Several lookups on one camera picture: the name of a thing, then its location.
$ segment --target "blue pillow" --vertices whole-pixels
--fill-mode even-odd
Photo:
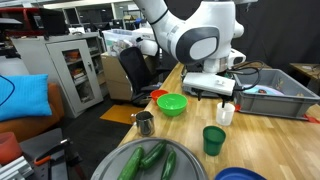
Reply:
[[[13,85],[0,77],[0,121],[27,116],[52,115],[48,103],[48,75],[4,76]]]

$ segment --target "cucumber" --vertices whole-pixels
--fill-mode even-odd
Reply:
[[[176,152],[174,151],[174,149],[171,149],[167,156],[166,162],[163,165],[161,180],[169,180],[171,178],[171,175],[176,166],[176,158]]]
[[[121,173],[119,174],[117,180],[133,180],[136,176],[139,168],[139,162],[144,154],[142,146],[138,146],[131,157],[123,167]]]
[[[158,142],[140,161],[141,169],[149,169],[154,165],[166,152],[167,141]]]

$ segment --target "door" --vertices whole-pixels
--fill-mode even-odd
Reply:
[[[47,48],[75,112],[103,100],[86,40],[47,44]]]

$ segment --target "stainless steel cup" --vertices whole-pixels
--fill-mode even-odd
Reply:
[[[130,120],[137,125],[138,133],[141,136],[150,136],[154,133],[154,117],[149,111],[141,111],[132,114]]]

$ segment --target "wooden table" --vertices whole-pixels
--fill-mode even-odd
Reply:
[[[177,64],[161,89],[181,93],[180,72]],[[250,115],[236,112],[228,127],[215,121],[216,104],[221,99],[202,99],[186,95],[189,104],[178,117],[167,117],[154,102],[145,110],[155,116],[153,137],[177,141],[191,150],[204,166],[209,179],[221,170],[244,167],[267,179],[319,179],[320,178],[320,125],[306,121]],[[308,115],[320,119],[320,107],[309,108]],[[203,151],[202,131],[206,126],[221,127],[227,135],[218,156]],[[122,142],[142,138],[133,126]]]
[[[300,73],[306,75],[310,79],[318,80],[320,76],[320,65],[319,64],[300,64],[300,63],[290,63],[295,70],[299,71]]]

